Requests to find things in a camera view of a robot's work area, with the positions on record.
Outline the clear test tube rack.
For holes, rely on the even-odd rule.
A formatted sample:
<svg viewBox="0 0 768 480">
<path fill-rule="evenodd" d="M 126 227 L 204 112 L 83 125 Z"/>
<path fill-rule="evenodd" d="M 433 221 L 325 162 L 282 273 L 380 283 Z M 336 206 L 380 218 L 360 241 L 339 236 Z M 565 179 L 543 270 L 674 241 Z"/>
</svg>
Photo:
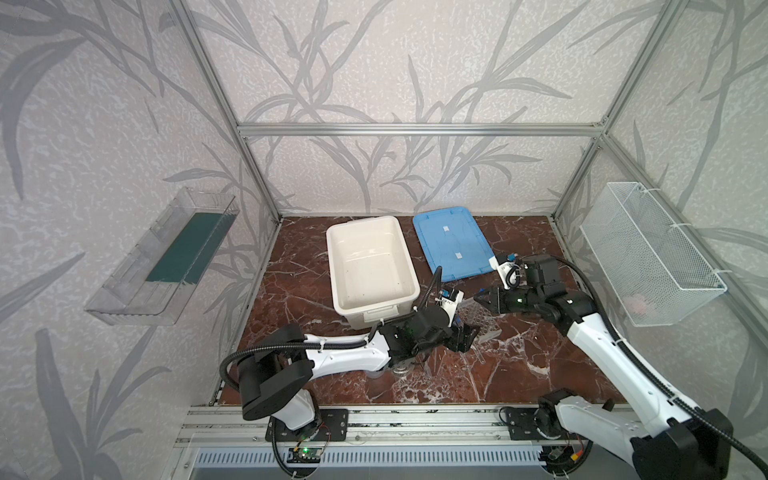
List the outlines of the clear test tube rack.
<svg viewBox="0 0 768 480">
<path fill-rule="evenodd" d="M 464 324 L 477 328 L 474 344 L 490 341 L 502 333 L 500 316 L 492 315 L 473 299 L 463 300 L 459 304 L 457 316 Z"/>
</svg>

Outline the small glass flask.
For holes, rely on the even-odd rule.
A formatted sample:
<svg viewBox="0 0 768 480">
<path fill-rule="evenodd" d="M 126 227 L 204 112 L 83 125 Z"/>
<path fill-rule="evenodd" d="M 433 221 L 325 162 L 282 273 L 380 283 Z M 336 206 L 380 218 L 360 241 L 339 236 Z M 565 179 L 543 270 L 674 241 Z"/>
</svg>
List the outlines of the small glass flask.
<svg viewBox="0 0 768 480">
<path fill-rule="evenodd" d="M 397 377 L 404 377 L 410 374 L 414 369 L 414 361 L 412 359 L 403 360 L 394 364 L 390 370 Z"/>
</svg>

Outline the white plastic tub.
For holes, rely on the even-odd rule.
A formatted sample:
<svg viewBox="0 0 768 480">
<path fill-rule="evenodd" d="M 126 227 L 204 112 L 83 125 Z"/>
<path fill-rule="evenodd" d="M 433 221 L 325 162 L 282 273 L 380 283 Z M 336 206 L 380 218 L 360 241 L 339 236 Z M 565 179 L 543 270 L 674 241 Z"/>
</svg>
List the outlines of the white plastic tub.
<svg viewBox="0 0 768 480">
<path fill-rule="evenodd" d="M 333 306 L 352 329 L 411 311 L 420 284 L 396 217 L 333 225 L 326 243 Z"/>
</svg>

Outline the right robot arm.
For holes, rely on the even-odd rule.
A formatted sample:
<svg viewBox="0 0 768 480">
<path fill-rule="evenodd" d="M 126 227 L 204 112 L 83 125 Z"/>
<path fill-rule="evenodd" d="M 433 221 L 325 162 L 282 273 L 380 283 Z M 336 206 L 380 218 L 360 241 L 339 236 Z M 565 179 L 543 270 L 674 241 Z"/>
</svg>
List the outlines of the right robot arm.
<svg viewBox="0 0 768 480">
<path fill-rule="evenodd" d="M 539 400 L 536 424 L 547 437 L 577 434 L 631 465 L 642 479 L 724 479 L 733 451 L 761 473 L 767 463 L 737 440 L 719 410 L 705 411 L 663 378 L 622 337 L 593 287 L 571 291 L 552 255 L 489 260 L 502 284 L 475 295 L 494 315 L 536 314 L 584 352 L 631 407 L 595 407 L 568 389 Z"/>
</svg>

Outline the aluminium frame rail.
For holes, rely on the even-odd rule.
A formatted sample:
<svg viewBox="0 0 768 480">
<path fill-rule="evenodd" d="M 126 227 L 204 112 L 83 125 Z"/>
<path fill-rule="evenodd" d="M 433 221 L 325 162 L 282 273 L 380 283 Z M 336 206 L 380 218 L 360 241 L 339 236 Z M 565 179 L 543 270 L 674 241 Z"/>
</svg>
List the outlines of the aluminium frame rail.
<svg viewBox="0 0 768 480">
<path fill-rule="evenodd" d="M 513 441 L 499 420 L 502 406 L 535 404 L 370 404 L 345 405 L 349 423 L 343 442 L 332 447 L 448 446 L 448 445 L 555 445 L 550 440 Z M 268 447 L 268 419 L 245 421 L 238 406 L 194 407 L 184 417 L 173 443 L 175 448 Z M 302 446 L 320 447 L 323 441 Z"/>
</svg>

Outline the blue plastic lid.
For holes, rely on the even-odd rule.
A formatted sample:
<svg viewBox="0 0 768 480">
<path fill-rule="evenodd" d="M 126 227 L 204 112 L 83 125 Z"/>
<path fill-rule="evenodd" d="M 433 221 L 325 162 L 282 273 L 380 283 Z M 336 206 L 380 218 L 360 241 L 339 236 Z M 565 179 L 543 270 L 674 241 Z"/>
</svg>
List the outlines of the blue plastic lid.
<svg viewBox="0 0 768 480">
<path fill-rule="evenodd" d="M 418 214 L 413 226 L 431 271 L 442 268 L 443 282 L 492 271 L 493 252 L 468 209 L 452 207 Z"/>
</svg>

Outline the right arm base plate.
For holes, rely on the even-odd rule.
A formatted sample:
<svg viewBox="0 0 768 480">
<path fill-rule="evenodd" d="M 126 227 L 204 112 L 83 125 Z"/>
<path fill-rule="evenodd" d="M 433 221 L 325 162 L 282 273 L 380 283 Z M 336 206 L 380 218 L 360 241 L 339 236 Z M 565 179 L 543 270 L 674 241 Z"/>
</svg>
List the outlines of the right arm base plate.
<svg viewBox="0 0 768 480">
<path fill-rule="evenodd" d="M 513 441 L 541 441 L 550 440 L 545 436 L 536 423 L 537 407 L 513 407 L 502 406 L 498 416 L 501 423 L 507 428 L 509 437 Z"/>
</svg>

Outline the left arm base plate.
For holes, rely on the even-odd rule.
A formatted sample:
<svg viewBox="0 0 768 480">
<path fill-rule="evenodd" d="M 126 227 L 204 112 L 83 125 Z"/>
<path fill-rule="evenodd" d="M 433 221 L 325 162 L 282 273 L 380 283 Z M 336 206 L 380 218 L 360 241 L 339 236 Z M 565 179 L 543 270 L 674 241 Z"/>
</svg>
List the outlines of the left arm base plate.
<svg viewBox="0 0 768 480">
<path fill-rule="evenodd" d="M 267 427 L 266 440 L 343 442 L 347 438 L 349 413 L 348 409 L 321 408 L 316 420 L 297 430 L 290 430 L 284 422 L 272 417 Z"/>
</svg>

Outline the green circuit board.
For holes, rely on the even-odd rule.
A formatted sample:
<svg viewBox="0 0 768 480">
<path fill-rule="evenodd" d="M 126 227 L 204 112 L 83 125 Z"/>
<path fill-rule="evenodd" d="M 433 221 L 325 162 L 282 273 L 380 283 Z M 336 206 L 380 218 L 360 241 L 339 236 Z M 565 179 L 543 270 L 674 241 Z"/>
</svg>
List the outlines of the green circuit board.
<svg viewBox="0 0 768 480">
<path fill-rule="evenodd" d="M 323 447 L 296 446 L 288 449 L 285 459 L 288 464 L 318 464 L 323 454 Z"/>
</svg>

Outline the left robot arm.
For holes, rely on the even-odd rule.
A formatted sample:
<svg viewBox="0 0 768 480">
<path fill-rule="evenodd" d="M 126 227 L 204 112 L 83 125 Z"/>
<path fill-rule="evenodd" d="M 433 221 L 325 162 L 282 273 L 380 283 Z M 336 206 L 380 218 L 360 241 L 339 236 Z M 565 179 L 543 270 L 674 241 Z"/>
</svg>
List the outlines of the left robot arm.
<svg viewBox="0 0 768 480">
<path fill-rule="evenodd" d="M 424 297 L 409 312 L 377 320 L 367 333 L 323 337 L 285 325 L 257 345 L 233 352 L 219 364 L 221 381 L 238 393 L 246 421 L 267 418 L 271 439 L 284 427 L 299 442 L 325 428 L 307 384 L 348 372 L 380 372 L 428 357 L 437 348 L 469 351 L 479 329 L 457 315 L 463 293 L 441 287 L 436 271 Z"/>
</svg>

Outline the clear acrylic wall shelf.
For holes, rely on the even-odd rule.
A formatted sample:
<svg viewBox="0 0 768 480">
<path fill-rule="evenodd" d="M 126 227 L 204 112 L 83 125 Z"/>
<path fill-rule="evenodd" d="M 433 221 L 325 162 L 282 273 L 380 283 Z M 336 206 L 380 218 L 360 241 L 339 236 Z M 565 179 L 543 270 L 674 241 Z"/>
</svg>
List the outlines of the clear acrylic wall shelf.
<svg viewBox="0 0 768 480">
<path fill-rule="evenodd" d="M 110 326 L 171 326 L 240 213 L 237 197 L 183 187 L 85 311 Z"/>
</svg>

